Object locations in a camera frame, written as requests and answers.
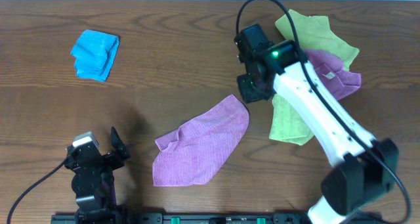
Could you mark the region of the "purple microfiber cloth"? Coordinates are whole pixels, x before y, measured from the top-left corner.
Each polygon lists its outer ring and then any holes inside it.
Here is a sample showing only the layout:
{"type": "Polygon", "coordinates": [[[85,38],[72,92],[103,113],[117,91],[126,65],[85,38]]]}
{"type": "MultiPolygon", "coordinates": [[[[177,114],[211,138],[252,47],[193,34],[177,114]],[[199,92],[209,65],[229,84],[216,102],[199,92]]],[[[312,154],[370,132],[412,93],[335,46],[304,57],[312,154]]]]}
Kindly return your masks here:
{"type": "Polygon", "coordinates": [[[155,140],[159,154],[152,164],[155,187],[208,183],[240,143],[249,112],[229,95],[202,115],[155,140]]]}

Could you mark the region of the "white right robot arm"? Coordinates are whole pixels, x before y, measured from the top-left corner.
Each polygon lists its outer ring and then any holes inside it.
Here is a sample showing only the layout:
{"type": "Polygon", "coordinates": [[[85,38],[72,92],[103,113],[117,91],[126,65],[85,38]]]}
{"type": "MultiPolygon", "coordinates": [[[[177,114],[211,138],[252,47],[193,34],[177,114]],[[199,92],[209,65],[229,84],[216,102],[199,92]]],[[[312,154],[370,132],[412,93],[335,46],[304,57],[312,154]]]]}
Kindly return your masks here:
{"type": "Polygon", "coordinates": [[[404,186],[396,176],[399,151],[356,123],[320,81],[294,41],[235,38],[246,73],[238,76],[242,99],[283,97],[320,142],[332,167],[321,183],[322,197],[306,218],[311,223],[345,223],[360,208],[404,186]]]}

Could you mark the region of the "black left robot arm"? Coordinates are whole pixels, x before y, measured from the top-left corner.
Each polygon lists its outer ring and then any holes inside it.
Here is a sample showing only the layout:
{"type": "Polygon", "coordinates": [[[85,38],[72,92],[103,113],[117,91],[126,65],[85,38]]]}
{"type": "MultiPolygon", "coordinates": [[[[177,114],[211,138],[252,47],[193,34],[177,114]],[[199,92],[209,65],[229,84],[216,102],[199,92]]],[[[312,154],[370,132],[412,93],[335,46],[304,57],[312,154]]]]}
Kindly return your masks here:
{"type": "Polygon", "coordinates": [[[117,205],[113,172],[122,168],[131,157],[129,149],[111,128],[111,152],[101,154],[99,143],[92,132],[78,135],[66,148],[66,169],[74,172],[72,190],[78,210],[76,223],[128,223],[127,210],[117,205]]]}

